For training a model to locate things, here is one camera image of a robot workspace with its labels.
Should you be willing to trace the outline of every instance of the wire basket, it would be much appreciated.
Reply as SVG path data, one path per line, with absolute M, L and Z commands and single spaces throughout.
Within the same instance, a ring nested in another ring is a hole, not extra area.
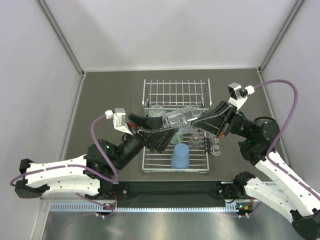
M 149 111 L 174 111 L 187 106 L 193 106 L 199 111 L 207 111 L 212 105 L 210 80 L 144 80 L 142 106 L 146 116 Z M 188 144 L 192 134 L 201 136 L 199 149 L 190 149 L 190 165 L 187 169 L 174 169 L 171 159 L 175 145 L 168 147 L 159 154 L 143 149 L 142 171 L 151 172 L 192 172 L 208 173 L 210 146 L 207 135 L 203 131 L 183 135 L 183 143 Z
M 164 110 L 178 110 L 193 106 L 209 110 L 212 105 L 210 80 L 144 80 L 142 106 L 145 111 L 152 106 Z

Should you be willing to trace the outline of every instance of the white wall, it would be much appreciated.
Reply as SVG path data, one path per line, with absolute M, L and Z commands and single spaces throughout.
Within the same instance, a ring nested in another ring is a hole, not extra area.
M 39 199 L 19 199 L 20 160 L 59 157 L 80 76 L 35 0 L 0 8 L 0 232 L 29 237 Z
M 46 0 L 86 71 L 259 67 L 296 0 Z
M 264 70 L 266 80 L 287 79 L 299 93 L 298 105 L 285 132 L 294 170 L 320 191 L 320 1 L 307 0 Z M 283 124 L 293 101 L 290 87 L 270 86 Z

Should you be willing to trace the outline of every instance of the blue cup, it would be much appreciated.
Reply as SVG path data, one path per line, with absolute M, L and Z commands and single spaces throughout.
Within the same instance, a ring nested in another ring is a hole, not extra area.
M 184 143 L 175 145 L 171 160 L 171 167 L 173 169 L 188 169 L 189 165 L 189 147 Z

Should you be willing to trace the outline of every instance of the gray tabletop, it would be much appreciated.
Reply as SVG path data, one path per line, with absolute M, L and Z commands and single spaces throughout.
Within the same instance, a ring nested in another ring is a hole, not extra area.
M 90 126 L 106 110 L 124 108 L 126 113 L 144 115 L 142 107 L 144 79 L 207 80 L 210 79 L 212 107 L 229 99 L 227 85 L 233 82 L 243 87 L 260 83 L 255 69 L 226 70 L 166 70 L 87 73 L 84 80 L 66 158 L 87 153 L 93 143 Z M 270 110 L 262 89 L 249 97 L 241 108 L 248 119 L 270 117 Z M 111 120 L 103 120 L 96 127 L 98 138 L 118 145 L 121 132 L 114 130 Z M 230 181 L 238 173 L 249 171 L 262 180 L 268 178 L 240 154 L 238 142 L 244 139 L 229 134 L 218 143 L 221 154 L 209 157 L 209 174 L 194 172 L 142 172 L 142 152 L 119 172 L 121 181 Z

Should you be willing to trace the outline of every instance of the clear plastic container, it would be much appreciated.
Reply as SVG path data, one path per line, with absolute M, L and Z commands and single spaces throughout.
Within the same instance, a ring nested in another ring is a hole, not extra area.
M 191 126 L 191 121 L 195 118 L 190 112 L 195 109 L 192 106 L 187 106 L 175 111 L 167 112 L 163 115 L 163 126 L 165 128 L 179 127 L 177 135 L 197 132 L 197 128 Z

